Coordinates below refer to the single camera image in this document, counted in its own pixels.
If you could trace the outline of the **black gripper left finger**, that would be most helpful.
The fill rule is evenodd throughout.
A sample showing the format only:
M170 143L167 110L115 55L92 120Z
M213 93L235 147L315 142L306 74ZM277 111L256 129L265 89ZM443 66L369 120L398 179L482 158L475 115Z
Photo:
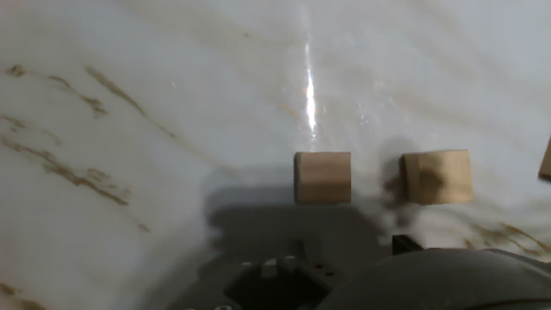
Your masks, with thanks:
M231 262L184 291L169 310L314 309L344 280L305 257Z

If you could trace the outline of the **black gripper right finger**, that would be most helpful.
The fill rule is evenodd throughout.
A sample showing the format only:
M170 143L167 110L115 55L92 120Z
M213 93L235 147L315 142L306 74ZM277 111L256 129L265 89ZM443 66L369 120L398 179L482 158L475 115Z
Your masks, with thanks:
M407 234L396 234L392 236L392 253L401 255L412 251L423 251L424 247Z

